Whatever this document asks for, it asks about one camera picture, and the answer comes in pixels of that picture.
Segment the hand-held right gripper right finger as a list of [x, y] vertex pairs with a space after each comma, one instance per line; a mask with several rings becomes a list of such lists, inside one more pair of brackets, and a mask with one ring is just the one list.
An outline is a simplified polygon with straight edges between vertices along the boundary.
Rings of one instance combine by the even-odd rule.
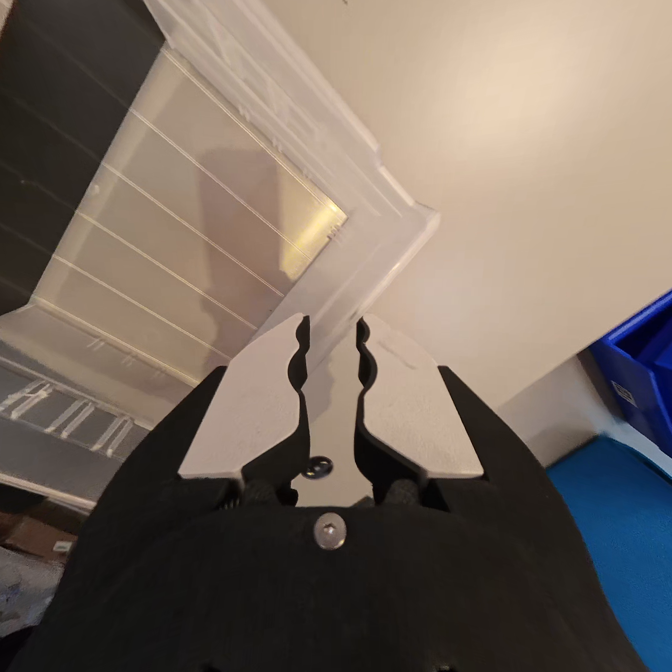
[[483, 465], [435, 360], [410, 337], [367, 314], [359, 353], [354, 456], [374, 489], [408, 480], [472, 480]]

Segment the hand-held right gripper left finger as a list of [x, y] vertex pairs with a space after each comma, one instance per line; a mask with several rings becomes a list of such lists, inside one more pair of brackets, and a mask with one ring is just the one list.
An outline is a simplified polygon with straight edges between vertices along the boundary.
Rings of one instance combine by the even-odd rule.
[[302, 387], [310, 319], [297, 313], [258, 336], [227, 367], [179, 468], [184, 479], [288, 486], [310, 457]]

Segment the grey desk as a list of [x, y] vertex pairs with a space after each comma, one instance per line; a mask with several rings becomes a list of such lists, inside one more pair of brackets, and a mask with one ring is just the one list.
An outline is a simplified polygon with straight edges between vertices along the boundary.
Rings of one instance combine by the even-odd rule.
[[671, 289], [670, 1], [266, 1], [441, 215], [369, 311], [542, 464], [617, 419], [587, 348]]

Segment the clear plastic bin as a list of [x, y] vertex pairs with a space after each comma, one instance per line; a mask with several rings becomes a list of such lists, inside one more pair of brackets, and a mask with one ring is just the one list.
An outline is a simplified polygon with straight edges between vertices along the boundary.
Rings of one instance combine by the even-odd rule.
[[92, 508], [293, 313], [312, 370], [438, 223], [263, 1], [2, 1], [1, 485]]

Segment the cardboard box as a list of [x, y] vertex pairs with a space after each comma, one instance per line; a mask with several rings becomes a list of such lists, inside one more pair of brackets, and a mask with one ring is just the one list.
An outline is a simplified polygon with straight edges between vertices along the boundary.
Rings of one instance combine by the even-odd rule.
[[46, 562], [66, 562], [77, 536], [31, 517], [1, 512], [1, 546]]

